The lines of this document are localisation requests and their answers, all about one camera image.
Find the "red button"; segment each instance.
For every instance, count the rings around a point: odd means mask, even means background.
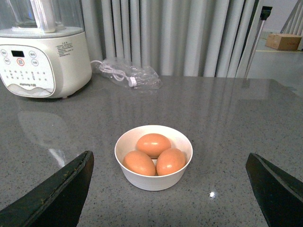
[[[20,66],[24,66],[24,61],[23,61],[23,59],[21,59],[21,58],[18,58],[18,59],[17,59],[17,63],[18,63],[18,65],[20,65]]]

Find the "appliance button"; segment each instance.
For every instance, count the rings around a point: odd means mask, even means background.
[[[5,57],[8,55],[8,53],[6,52],[6,50],[3,50],[3,49],[1,50],[1,54],[2,54],[3,56],[5,56]]]
[[[4,62],[5,64],[9,65],[10,64],[10,60],[8,58],[4,58]]]
[[[32,64],[33,64],[33,66],[38,66],[39,62],[36,59],[33,59]]]
[[[35,58],[37,55],[34,51],[30,51],[29,56],[31,56],[32,58]]]
[[[18,59],[17,59],[17,63],[18,63],[18,65],[20,65],[20,66],[24,66],[24,61],[23,61],[23,59],[21,59],[21,58],[18,58]]]

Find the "white bowl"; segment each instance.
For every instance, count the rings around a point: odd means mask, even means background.
[[[135,150],[136,143],[141,136],[149,133],[159,133],[166,136],[170,140],[172,148],[178,148],[184,153],[187,160],[185,166],[165,176],[144,176],[125,168],[122,165],[125,155]],[[115,157],[127,180],[134,186],[147,191],[160,191],[175,185],[184,174],[192,156],[193,147],[188,138],[175,129],[161,125],[145,125],[131,129],[124,133],[115,145]]]

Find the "plastic bag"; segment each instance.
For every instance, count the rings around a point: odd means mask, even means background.
[[[130,61],[112,58],[104,61],[92,61],[94,73],[101,73],[103,77],[109,78],[115,84],[133,89],[159,89],[162,81],[158,74],[150,66],[138,68]]]

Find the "cardboard box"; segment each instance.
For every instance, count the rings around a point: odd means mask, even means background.
[[[269,34],[265,46],[283,51],[298,49],[302,36],[291,34]]]

